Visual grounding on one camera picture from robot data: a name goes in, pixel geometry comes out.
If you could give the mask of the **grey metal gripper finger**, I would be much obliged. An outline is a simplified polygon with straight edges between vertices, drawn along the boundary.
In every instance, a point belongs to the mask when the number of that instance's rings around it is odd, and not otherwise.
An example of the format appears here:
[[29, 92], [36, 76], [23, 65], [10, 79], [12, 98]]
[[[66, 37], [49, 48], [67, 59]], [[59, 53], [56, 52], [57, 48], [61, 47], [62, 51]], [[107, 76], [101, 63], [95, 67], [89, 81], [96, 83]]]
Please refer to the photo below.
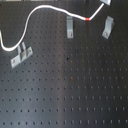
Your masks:
[[108, 6], [110, 6], [111, 4], [111, 0], [100, 0], [100, 1], [107, 4]]

